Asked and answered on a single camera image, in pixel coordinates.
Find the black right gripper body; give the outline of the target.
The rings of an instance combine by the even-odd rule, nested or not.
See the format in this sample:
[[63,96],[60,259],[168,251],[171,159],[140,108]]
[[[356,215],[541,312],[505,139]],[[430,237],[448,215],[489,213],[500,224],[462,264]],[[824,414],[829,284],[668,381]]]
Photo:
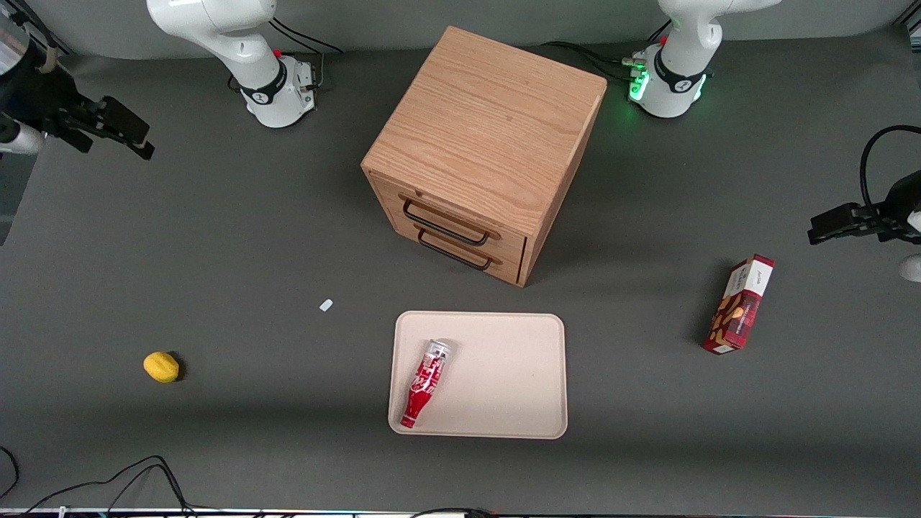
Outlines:
[[20,63],[3,73],[1,89],[4,137],[13,137],[24,125],[52,132],[56,137],[60,132],[78,129],[99,134],[94,101],[78,90],[75,80],[63,69],[41,73],[36,66]]

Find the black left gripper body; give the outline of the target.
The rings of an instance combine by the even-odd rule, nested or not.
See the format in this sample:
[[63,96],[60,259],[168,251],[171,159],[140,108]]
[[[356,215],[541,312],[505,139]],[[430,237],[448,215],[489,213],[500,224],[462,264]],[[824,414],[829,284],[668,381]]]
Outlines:
[[920,171],[907,175],[889,189],[889,193],[879,203],[879,216],[886,221],[898,221],[909,232],[909,242],[920,242],[919,215],[915,224],[911,223],[912,214],[920,210]]

